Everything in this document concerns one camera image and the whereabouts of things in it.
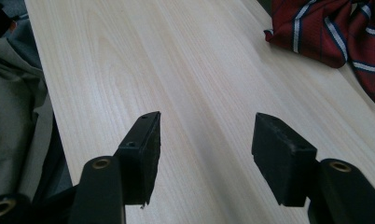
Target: striped tie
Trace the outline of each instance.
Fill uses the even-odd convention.
[[[325,63],[350,61],[363,89],[375,102],[375,0],[272,0],[266,40]]]

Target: light wood tabletop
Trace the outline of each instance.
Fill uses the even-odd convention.
[[[270,46],[271,18],[257,1],[26,5],[74,184],[140,115],[161,112],[155,189],[145,209],[126,208],[127,223],[308,223],[307,206],[278,206],[254,163],[257,112],[375,187],[375,104],[348,65]]]

